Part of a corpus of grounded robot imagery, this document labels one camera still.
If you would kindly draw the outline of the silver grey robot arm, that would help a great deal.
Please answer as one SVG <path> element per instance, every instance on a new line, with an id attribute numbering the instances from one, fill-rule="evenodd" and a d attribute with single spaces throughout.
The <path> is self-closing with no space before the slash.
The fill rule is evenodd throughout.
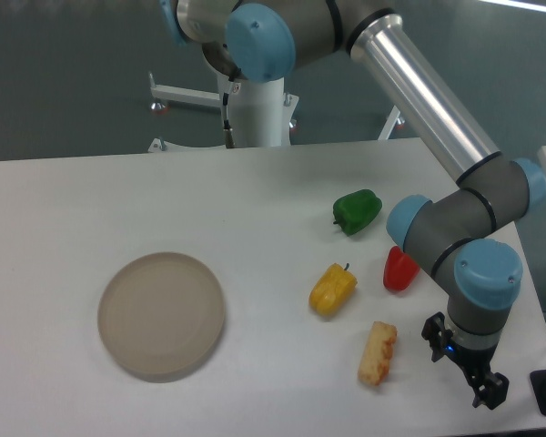
<path id="1" fill-rule="evenodd" d="M 546 197 L 546 177 L 508 160 L 412 44 L 385 1 L 163 1 L 172 40 L 197 43 L 219 76 L 225 144 L 277 147 L 288 139 L 283 82 L 344 51 L 382 86 L 457 184 L 440 201 L 415 195 L 390 212 L 387 231 L 448 294 L 425 322 L 434 360 L 448 358 L 474 405 L 502 404 L 508 379 L 490 362 L 521 285 L 523 266 L 492 234 Z"/>

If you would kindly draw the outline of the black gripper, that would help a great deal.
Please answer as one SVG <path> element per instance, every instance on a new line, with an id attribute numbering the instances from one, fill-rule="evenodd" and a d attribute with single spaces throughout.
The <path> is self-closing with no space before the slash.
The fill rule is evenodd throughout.
<path id="1" fill-rule="evenodd" d="M 459 328 L 447 329 L 444 314 L 437 312 L 425 320 L 421 336 L 429 343 L 432 362 L 447 356 L 460 368 L 473 390 L 474 408 L 496 409 L 506 401 L 510 380 L 491 369 L 491 360 L 500 341 L 498 331 L 476 335 Z"/>

